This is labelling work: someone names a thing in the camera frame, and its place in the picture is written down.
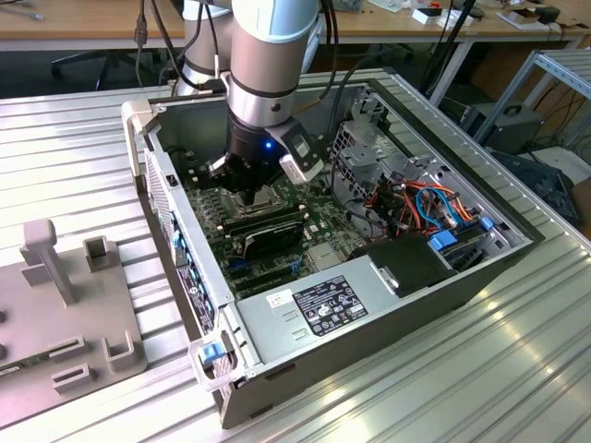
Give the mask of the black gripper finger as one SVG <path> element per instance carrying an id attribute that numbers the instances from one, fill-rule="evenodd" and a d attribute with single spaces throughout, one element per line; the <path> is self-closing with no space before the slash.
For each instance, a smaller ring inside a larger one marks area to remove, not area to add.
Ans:
<path id="1" fill-rule="evenodd" d="M 229 192 L 238 194 L 246 205 L 254 201 L 254 169 L 243 158 L 225 154 L 208 166 L 210 180 Z"/>
<path id="2" fill-rule="evenodd" d="M 263 185 L 254 196 L 254 204 L 280 204 L 282 198 L 273 187 L 273 184 Z"/>

